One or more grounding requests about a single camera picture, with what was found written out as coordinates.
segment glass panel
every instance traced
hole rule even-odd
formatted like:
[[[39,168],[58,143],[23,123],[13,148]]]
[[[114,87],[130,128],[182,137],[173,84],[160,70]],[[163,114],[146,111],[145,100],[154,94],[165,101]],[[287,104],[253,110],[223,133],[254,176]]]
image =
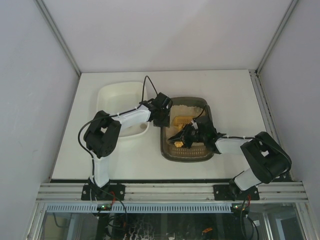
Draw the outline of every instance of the glass panel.
[[[40,240],[256,240],[257,230],[260,240],[304,240],[292,204],[245,210],[242,222],[235,213],[46,213]]]

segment white table surface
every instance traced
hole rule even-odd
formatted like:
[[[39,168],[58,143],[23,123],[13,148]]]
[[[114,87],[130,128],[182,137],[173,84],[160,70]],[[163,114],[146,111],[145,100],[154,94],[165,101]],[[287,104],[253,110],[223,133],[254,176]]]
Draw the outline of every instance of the white table surface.
[[[254,136],[266,130],[248,70],[83,73],[52,179],[89,177],[91,157],[79,146],[77,136],[96,114],[99,90],[114,83],[143,82],[145,75],[150,76],[158,92],[169,97],[204,98],[218,132]],[[148,97],[154,98],[152,86],[147,83],[146,88]],[[205,162],[169,161],[161,155],[160,128],[153,124],[140,137],[119,140],[110,156],[109,175],[115,180],[224,179],[249,167],[244,156],[227,153],[215,154]]]

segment white wall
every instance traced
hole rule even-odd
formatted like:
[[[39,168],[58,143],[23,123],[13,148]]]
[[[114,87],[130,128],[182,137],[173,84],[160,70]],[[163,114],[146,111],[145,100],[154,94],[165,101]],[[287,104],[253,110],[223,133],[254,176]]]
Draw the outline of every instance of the white wall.
[[[320,1],[302,0],[262,71],[275,124],[320,216]]]
[[[291,0],[44,0],[83,73],[255,69]]]
[[[32,0],[0,2],[0,238],[22,239],[77,79]]]

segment orange component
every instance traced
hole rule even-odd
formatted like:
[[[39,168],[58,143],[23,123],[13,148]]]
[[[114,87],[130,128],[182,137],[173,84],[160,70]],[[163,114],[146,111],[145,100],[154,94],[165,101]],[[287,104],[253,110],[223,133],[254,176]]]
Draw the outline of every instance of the orange component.
[[[212,231],[212,230],[213,230],[212,227],[208,227],[207,229],[203,230],[202,233],[203,233],[203,234],[206,234],[206,233],[208,233],[208,232],[210,232],[210,231]]]
[[[114,193],[113,191],[111,191],[110,193],[114,196],[113,199],[112,199],[112,203],[111,203],[111,207],[112,207],[113,204],[114,204],[115,201],[116,201],[116,195],[115,195],[115,193]]]

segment metal bracket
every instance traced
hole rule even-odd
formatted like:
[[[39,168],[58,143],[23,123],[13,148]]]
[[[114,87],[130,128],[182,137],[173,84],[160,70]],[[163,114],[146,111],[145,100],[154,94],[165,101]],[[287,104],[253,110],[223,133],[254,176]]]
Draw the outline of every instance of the metal bracket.
[[[213,194],[214,200],[216,201],[234,200],[234,197],[230,195],[229,184],[213,185]],[[243,201],[248,194],[250,194],[251,200],[260,200],[258,188],[256,186],[250,188],[249,191],[244,191],[237,195],[235,200]]]
[[[108,185],[102,190],[99,188],[92,189],[90,185],[84,185],[82,188],[81,200],[82,201],[92,201],[92,200],[105,200],[112,201],[114,197],[112,195],[108,195],[107,193],[114,193],[114,196],[117,199],[123,201],[125,199],[126,186],[122,184]]]
[[[219,183],[124,183],[126,203],[233,203],[215,199],[213,186]],[[83,203],[83,183],[43,183],[37,203]],[[271,182],[258,186],[260,196],[255,203],[307,203],[308,197],[302,182]],[[106,200],[97,200],[104,204]]]

